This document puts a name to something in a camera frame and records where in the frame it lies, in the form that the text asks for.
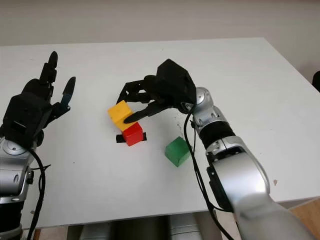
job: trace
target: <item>black tape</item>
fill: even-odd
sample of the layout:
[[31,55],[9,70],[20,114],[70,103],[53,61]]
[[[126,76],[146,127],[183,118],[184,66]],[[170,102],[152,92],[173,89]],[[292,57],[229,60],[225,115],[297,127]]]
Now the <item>black tape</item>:
[[[122,134],[117,134],[115,136],[115,141],[117,144],[125,143],[126,140],[124,139],[124,136]],[[147,141],[147,133],[143,133],[143,140],[142,141]]]

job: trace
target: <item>wire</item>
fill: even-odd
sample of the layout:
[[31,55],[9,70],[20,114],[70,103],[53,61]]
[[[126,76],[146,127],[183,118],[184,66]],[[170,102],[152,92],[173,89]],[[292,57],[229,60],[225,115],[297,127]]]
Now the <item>wire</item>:
[[42,203],[44,201],[44,196],[45,196],[45,188],[46,188],[46,173],[45,173],[45,169],[48,168],[49,166],[47,165],[46,168],[44,167],[44,165],[42,164],[40,157],[36,154],[36,152],[32,149],[28,149],[29,153],[34,157],[34,159],[36,160],[36,162],[38,163],[39,166],[39,170],[41,172],[40,177],[39,177],[39,182],[38,182],[38,188],[39,188],[39,198],[38,198],[38,202],[36,203],[36,207],[35,207],[35,211],[33,214],[33,218],[32,218],[32,222],[30,225],[30,229],[29,229],[29,233],[27,236],[27,240],[31,240],[32,238],[32,234],[36,228],[38,219],[39,219],[39,214],[40,214],[40,210],[42,207]]
[[195,171],[195,175],[196,175],[196,179],[198,181],[198,184],[199,184],[199,187],[200,187],[200,190],[202,192],[202,195],[204,197],[204,200],[205,200],[205,203],[206,203],[206,206],[210,212],[210,215],[214,221],[214,223],[216,224],[216,226],[219,228],[219,230],[226,236],[227,239],[229,240],[234,240],[232,238],[232,236],[230,236],[230,234],[224,229],[224,227],[220,224],[220,222],[218,221],[215,213],[214,213],[214,210],[215,209],[218,209],[217,207],[215,207],[209,200],[209,197],[208,197],[208,194],[207,194],[207,191],[206,191],[206,187],[205,187],[205,184],[204,184],[204,181],[202,179],[202,176],[201,176],[201,173],[200,173],[200,170],[199,170],[199,167],[198,167],[198,164],[197,164],[197,161],[196,161],[196,157],[195,157],[195,154],[194,154],[194,151],[192,150],[192,147],[190,145],[190,142],[189,142],[189,139],[188,139],[188,135],[187,135],[187,124],[188,124],[188,121],[189,121],[189,118],[192,114],[192,112],[194,111],[195,109],[195,105],[192,107],[192,109],[190,110],[190,112],[187,114],[186,118],[185,118],[185,121],[184,121],[184,125],[183,125],[183,133],[184,133],[184,138],[185,138],[185,141],[186,141],[186,144],[189,148],[189,152],[191,154],[191,157],[192,157],[192,162],[193,162],[193,168],[194,168],[194,171]]

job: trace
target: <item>robotic hand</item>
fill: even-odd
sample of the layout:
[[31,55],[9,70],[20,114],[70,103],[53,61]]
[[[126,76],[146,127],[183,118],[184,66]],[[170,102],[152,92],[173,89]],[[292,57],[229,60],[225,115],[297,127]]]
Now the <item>robotic hand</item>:
[[43,129],[53,120],[70,110],[76,78],[67,82],[61,102],[53,105],[50,99],[56,80],[58,55],[54,51],[43,66],[39,79],[30,80],[22,93],[13,96],[0,127],[0,239],[18,240],[22,234],[21,210],[27,197],[28,186],[33,183],[30,169],[34,157],[41,165],[40,196],[29,230],[31,238],[36,227],[45,191],[45,173],[36,147],[44,139]]
[[[287,209],[270,197],[270,185],[266,172],[243,140],[236,136],[226,118],[213,103],[209,91],[195,87],[189,73],[168,59],[161,64],[156,76],[127,83],[117,102],[151,103],[141,111],[127,117],[131,123],[152,116],[167,108],[193,115],[193,124],[206,149],[210,186],[219,206],[233,212],[240,235],[244,240],[314,240],[315,237]],[[211,216],[229,240],[232,237],[219,224],[213,214],[203,180],[190,147],[194,169]]]

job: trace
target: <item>red cube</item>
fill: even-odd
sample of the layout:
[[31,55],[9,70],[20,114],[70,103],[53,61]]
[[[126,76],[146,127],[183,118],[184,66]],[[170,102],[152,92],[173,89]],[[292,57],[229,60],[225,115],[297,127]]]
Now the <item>red cube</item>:
[[128,146],[132,146],[138,142],[141,142],[144,139],[142,127],[138,122],[124,130],[122,132],[122,135]]

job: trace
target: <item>silver arm segment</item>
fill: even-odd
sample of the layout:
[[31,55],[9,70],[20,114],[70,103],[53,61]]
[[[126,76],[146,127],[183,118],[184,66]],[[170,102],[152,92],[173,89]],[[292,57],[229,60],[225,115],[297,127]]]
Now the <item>silver arm segment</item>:
[[210,186],[218,204],[234,212],[242,239],[315,240],[291,212],[272,200],[263,167],[233,133],[209,91],[197,87],[196,93],[193,121],[206,148]]
[[21,210],[33,183],[33,156],[15,142],[0,138],[0,239],[20,239]]

